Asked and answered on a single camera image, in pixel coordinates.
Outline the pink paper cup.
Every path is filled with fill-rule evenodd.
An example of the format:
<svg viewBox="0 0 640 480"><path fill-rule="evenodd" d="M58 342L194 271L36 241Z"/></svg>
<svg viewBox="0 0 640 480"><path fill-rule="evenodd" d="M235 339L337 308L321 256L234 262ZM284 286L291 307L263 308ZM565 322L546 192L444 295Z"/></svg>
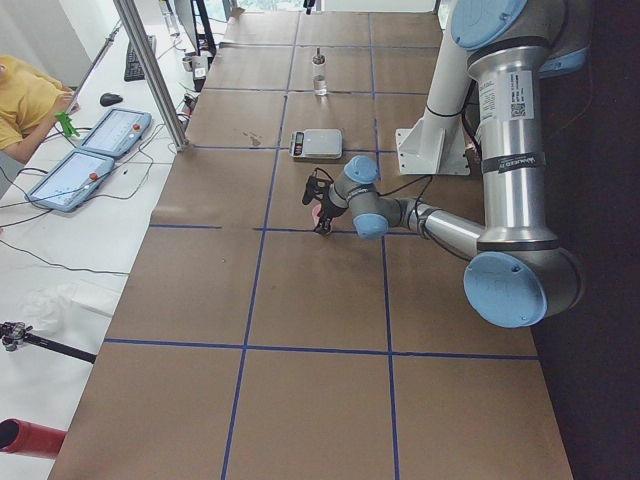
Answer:
<svg viewBox="0 0 640 480"><path fill-rule="evenodd" d="M317 224L320 220L320 214L322 210L321 204L316 204L311 211L311 217L314 224Z"/></svg>

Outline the grey digital kitchen scale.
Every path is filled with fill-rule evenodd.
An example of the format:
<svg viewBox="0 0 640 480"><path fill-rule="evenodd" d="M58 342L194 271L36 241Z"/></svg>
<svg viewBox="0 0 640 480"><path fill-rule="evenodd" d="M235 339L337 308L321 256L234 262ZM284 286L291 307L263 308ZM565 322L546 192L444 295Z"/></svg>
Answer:
<svg viewBox="0 0 640 480"><path fill-rule="evenodd" d="M339 159L342 141L339 129L298 130L292 133L289 153L294 159Z"/></svg>

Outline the glass sauce dispenser bottle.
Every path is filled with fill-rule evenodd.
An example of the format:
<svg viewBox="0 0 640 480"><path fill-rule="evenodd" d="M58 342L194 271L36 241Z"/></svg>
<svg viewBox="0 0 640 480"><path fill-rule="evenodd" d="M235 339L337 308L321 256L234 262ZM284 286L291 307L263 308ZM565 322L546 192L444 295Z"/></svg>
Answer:
<svg viewBox="0 0 640 480"><path fill-rule="evenodd" d="M320 47L316 48L316 53L312 58L312 74L314 93L317 96L325 96L328 93L326 57Z"/></svg>

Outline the upper teach pendant tablet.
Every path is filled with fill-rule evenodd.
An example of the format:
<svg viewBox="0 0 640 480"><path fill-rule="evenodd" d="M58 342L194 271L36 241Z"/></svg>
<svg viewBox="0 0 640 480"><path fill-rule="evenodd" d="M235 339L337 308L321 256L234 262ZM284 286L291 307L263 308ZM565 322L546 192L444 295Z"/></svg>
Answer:
<svg viewBox="0 0 640 480"><path fill-rule="evenodd" d="M151 114L148 112L110 108L78 148L120 159L142 138L151 120Z"/></svg>

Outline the teach pendant tablet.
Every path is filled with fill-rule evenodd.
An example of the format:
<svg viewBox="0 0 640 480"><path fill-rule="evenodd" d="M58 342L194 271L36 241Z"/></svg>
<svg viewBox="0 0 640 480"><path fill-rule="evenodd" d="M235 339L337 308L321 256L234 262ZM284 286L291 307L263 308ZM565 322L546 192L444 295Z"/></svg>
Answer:
<svg viewBox="0 0 640 480"><path fill-rule="evenodd" d="M82 205L112 172L113 158L75 149L26 194L40 208L69 213Z"/></svg>
<svg viewBox="0 0 640 480"><path fill-rule="evenodd" d="M151 114L148 112L110 108L78 148L120 159L142 138L151 120Z"/></svg>

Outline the black keyboard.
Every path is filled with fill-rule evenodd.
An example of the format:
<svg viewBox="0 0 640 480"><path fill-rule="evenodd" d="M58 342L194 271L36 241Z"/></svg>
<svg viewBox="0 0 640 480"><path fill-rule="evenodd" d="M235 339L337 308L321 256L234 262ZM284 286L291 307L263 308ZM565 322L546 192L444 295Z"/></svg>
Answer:
<svg viewBox="0 0 640 480"><path fill-rule="evenodd" d="M125 82L144 80L142 63L132 42L127 45L123 80Z"/></svg>

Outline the black computer mouse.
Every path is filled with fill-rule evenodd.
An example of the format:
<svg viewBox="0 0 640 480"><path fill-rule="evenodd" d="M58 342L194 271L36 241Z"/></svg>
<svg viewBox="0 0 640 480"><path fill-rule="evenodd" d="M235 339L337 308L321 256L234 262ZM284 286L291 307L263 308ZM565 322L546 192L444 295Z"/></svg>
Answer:
<svg viewBox="0 0 640 480"><path fill-rule="evenodd" d="M110 107L121 103L123 101L123 97L121 95L115 93L104 93L100 96L99 103L103 107Z"/></svg>

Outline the lower teach pendant tablet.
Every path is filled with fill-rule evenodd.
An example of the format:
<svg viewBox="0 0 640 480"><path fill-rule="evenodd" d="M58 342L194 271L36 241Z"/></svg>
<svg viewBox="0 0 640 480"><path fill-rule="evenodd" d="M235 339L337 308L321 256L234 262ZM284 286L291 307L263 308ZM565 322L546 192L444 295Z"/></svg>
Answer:
<svg viewBox="0 0 640 480"><path fill-rule="evenodd" d="M69 213L82 205L112 172L113 158L75 149L26 194L40 208Z"/></svg>

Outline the green clamp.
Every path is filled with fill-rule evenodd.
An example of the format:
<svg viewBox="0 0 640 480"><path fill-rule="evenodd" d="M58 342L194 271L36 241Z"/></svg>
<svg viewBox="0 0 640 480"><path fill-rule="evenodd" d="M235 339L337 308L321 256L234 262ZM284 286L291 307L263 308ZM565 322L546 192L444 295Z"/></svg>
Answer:
<svg viewBox="0 0 640 480"><path fill-rule="evenodd" d="M56 113L55 118L62 128L62 134L66 138L80 136L79 131L73 126L71 117L69 116L68 113L66 112Z"/></svg>

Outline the person in yellow shirt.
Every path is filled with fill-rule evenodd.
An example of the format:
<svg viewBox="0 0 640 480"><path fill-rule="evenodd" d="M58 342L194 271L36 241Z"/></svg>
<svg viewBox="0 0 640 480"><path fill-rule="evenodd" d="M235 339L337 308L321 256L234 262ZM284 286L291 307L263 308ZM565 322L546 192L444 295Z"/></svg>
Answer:
<svg viewBox="0 0 640 480"><path fill-rule="evenodd" d="M27 164L71 104L74 91L11 55L1 56L1 151Z"/></svg>

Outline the black tripod leg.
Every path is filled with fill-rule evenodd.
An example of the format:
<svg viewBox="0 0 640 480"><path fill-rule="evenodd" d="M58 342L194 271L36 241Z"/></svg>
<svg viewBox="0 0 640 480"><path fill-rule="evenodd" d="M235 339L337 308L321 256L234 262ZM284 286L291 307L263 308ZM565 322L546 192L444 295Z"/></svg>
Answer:
<svg viewBox="0 0 640 480"><path fill-rule="evenodd" d="M1 324L1 343L8 352L15 352L22 345L31 344L91 364L95 363L96 354L38 336L32 330L32 326L27 326L23 322L3 322Z"/></svg>

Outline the red cylinder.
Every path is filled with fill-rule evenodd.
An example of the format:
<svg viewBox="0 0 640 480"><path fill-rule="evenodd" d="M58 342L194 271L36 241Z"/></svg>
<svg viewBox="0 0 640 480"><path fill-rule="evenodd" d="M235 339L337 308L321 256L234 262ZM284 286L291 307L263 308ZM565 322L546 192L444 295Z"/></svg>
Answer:
<svg viewBox="0 0 640 480"><path fill-rule="evenodd" d="M1 422L1 452L36 458L57 457L67 432L48 426L6 419Z"/></svg>

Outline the white pedestal column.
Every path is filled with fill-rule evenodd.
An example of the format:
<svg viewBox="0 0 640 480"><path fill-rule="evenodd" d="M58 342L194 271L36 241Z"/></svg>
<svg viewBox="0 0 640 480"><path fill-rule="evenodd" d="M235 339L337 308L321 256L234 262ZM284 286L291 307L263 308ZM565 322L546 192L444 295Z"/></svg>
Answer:
<svg viewBox="0 0 640 480"><path fill-rule="evenodd" d="M422 117L396 131L399 171L403 175L467 175L462 110L471 83L468 52L453 37L458 3L449 3L442 42Z"/></svg>

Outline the aluminium frame post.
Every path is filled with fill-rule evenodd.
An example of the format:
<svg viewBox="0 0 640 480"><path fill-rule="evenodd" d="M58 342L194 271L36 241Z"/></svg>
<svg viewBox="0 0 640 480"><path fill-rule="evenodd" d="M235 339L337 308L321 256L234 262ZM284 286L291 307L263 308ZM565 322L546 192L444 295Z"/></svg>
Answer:
<svg viewBox="0 0 640 480"><path fill-rule="evenodd" d="M135 2L130 0L114 0L113 3L129 40L137 52L147 84L176 150L178 152L184 151L188 146L188 140L174 108L158 61L147 40L147 33Z"/></svg>

